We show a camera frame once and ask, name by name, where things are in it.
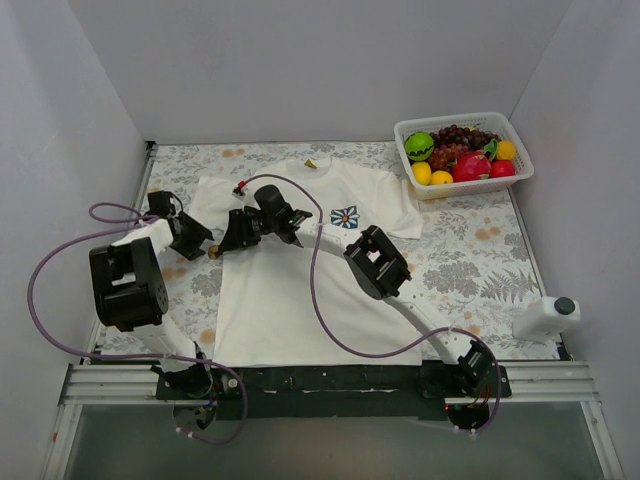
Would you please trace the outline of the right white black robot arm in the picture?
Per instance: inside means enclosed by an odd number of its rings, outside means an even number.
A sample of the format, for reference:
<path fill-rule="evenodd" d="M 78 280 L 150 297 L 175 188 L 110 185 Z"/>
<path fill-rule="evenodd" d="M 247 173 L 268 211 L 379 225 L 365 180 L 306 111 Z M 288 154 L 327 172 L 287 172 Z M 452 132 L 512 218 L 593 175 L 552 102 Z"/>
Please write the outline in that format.
<path fill-rule="evenodd" d="M 495 355 L 477 335 L 451 326 L 427 301 L 425 294 L 412 283 L 407 261 L 380 227 L 373 225 L 357 231 L 327 224 L 321 209 L 312 215 L 292 208 L 274 185 L 259 188 L 253 197 L 255 207 L 229 212 L 221 243 L 208 251 L 211 258 L 254 247 L 270 234 L 287 245 L 311 249 L 311 302 L 321 328 L 338 347 L 365 358 L 365 353 L 338 340 L 319 308 L 315 285 L 318 253 L 341 258 L 365 294 L 392 307 L 421 334 L 421 341 L 431 343 L 444 364 L 443 372 L 431 381 L 436 389 L 469 398 L 481 393 L 492 393 L 496 399 L 501 397 L 506 381 Z"/>

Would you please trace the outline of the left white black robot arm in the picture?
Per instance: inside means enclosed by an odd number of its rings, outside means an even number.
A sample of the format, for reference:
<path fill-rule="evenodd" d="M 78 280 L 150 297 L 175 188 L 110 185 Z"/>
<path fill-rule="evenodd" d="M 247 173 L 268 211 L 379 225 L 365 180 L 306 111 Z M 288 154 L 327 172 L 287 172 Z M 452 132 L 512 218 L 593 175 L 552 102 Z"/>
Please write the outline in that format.
<path fill-rule="evenodd" d="M 152 219 L 121 240 L 94 248 L 89 264 L 96 311 L 106 327 L 129 333 L 147 350 L 159 356 L 155 372 L 168 386 L 193 400 L 212 390 L 205 354 L 167 316 L 169 295 L 158 261 L 167 249 L 193 261 L 205 254 L 210 230 L 184 212 L 178 197 L 169 191 L 147 195 Z"/>

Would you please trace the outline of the small round brooch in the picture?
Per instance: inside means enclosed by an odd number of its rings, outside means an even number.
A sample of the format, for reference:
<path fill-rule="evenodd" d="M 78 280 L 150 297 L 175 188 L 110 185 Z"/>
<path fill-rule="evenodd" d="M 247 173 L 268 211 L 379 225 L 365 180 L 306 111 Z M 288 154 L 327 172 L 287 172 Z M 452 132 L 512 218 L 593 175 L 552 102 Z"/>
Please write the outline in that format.
<path fill-rule="evenodd" d="M 214 245 L 212 247 L 209 248 L 207 255 L 209 258 L 211 259 L 216 259 L 219 257 L 219 253 L 218 253 L 219 247 L 217 245 Z"/>

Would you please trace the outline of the white t-shirt with daisy print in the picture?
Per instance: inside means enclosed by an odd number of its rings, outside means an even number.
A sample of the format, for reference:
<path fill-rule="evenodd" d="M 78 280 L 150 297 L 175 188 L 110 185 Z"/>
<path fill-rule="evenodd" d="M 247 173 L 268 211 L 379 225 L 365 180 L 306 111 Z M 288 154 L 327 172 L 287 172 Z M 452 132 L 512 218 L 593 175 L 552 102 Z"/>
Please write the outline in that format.
<path fill-rule="evenodd" d="M 361 231 L 371 225 L 388 236 L 419 239 L 423 218 L 406 181 L 390 171 L 323 158 L 317 169 L 288 160 L 258 172 L 244 201 L 230 180 L 200 179 L 189 213 L 206 227 L 224 230 L 228 213 L 254 206 L 252 194 L 275 185 L 295 209 L 321 209 L 327 224 Z M 333 334 L 361 358 L 338 347 L 321 328 L 310 293 L 312 250 L 268 235 L 252 248 L 222 256 L 222 286 L 213 358 L 227 366 L 418 365 L 412 347 L 419 334 L 397 311 L 370 298 L 341 259 L 319 252 L 315 270 L 320 312 Z"/>

